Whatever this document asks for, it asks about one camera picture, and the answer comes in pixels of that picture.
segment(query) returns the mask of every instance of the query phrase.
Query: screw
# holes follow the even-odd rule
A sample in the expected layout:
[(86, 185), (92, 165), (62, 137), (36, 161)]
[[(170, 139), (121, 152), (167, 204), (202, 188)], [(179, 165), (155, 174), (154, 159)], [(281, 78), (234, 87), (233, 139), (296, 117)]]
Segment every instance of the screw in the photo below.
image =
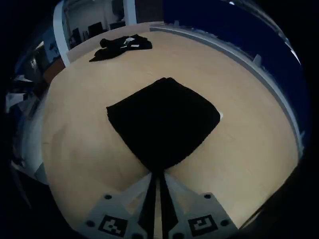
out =
[(226, 227), (228, 224), (229, 224), (229, 221), (228, 221), (228, 220), (222, 220), (222, 221), (221, 221), (221, 225), (222, 225), (223, 227)]
[(112, 198), (112, 196), (109, 195), (109, 194), (107, 194), (107, 195), (104, 196), (104, 198), (105, 198), (106, 200), (110, 200), (110, 199)]
[(88, 220), (88, 221), (87, 221), (87, 226), (88, 226), (88, 227), (94, 227), (94, 226), (95, 226), (94, 221)]
[(141, 234), (139, 234), (139, 233), (134, 233), (132, 235), (132, 239), (143, 239), (143, 236)]
[(180, 233), (180, 232), (175, 233), (175, 234), (173, 235), (173, 239), (184, 239), (184, 234), (183, 234), (183, 233)]

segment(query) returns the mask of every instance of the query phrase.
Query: light wood tabletop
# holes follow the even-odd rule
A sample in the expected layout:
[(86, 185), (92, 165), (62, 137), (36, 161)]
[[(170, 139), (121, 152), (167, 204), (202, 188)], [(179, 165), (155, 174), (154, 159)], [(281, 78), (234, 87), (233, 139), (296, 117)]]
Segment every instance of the light wood tabletop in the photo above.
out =
[(297, 165), (288, 119), (267, 88), (223, 53), (171, 33), (140, 35), (152, 50), (89, 63), (94, 50), (51, 83), (42, 153), (59, 209), (76, 229), (103, 194), (122, 191), (148, 173), (108, 121), (106, 107), (172, 77), (210, 101), (223, 118), (168, 172), (198, 193), (212, 192), (240, 227)]

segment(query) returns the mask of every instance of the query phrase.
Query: folded black cloth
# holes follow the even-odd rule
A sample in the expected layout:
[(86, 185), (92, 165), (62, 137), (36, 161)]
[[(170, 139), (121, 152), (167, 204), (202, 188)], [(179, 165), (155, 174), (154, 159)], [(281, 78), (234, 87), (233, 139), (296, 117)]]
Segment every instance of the folded black cloth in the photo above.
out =
[(107, 114), (126, 145), (151, 172), (181, 162), (220, 121), (209, 101), (172, 78), (157, 80), (107, 107)]
[(125, 49), (109, 49), (109, 48), (99, 49), (94, 54), (94, 57), (91, 60), (89, 60), (89, 62), (112, 59), (123, 54), (124, 52), (126, 52)]
[(152, 43), (146, 37), (141, 37), (137, 34), (130, 37), (123, 36), (114, 40), (103, 38), (100, 41), (100, 45), (103, 49), (99, 49), (90, 62), (112, 59), (125, 51), (152, 49)]

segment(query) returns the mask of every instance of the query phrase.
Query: white wall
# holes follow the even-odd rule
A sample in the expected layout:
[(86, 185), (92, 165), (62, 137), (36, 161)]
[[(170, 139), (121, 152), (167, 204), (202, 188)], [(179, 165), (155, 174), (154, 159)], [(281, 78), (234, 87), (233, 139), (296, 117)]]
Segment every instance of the white wall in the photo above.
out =
[(116, 22), (117, 16), (112, 12), (112, 0), (95, 0), (84, 2), (68, 10), (68, 21), (71, 32), (78, 28), (83, 41), (83, 32), (88, 26), (102, 23), (103, 29), (109, 30), (109, 24)]
[(123, 0), (125, 25), (136, 24), (135, 0)]
[(69, 51), (69, 47), (67, 44), (67, 36), (65, 35), (63, 31), (63, 7), (64, 0), (59, 2), (55, 8), (53, 13), (53, 31), (55, 36), (55, 41), (57, 43), (57, 48), (59, 49), (61, 58), (63, 60), (63, 63), (65, 67), (68, 67), (70, 65), (70, 61), (67, 57), (67, 52)]

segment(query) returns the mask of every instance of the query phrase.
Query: black cloth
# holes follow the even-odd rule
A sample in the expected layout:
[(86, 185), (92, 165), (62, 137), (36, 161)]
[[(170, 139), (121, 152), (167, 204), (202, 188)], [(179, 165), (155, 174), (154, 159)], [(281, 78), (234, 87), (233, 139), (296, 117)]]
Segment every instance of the black cloth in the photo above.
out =
[(125, 49), (109, 49), (109, 48), (99, 49), (94, 54), (94, 58), (89, 60), (89, 62), (112, 59), (123, 54), (124, 52), (126, 52)]
[[(128, 38), (133, 38), (132, 41), (126, 41)], [(102, 61), (115, 58), (126, 51), (132, 50), (147, 50), (152, 49), (152, 43), (146, 37), (141, 37), (137, 34), (133, 36), (123, 36), (114, 40), (107, 40), (103, 38), (100, 41), (102, 49), (99, 49), (95, 54), (92, 61)]]
[(181, 162), (220, 120), (209, 101), (172, 78), (157, 80), (107, 107), (107, 114), (126, 145), (151, 172)]

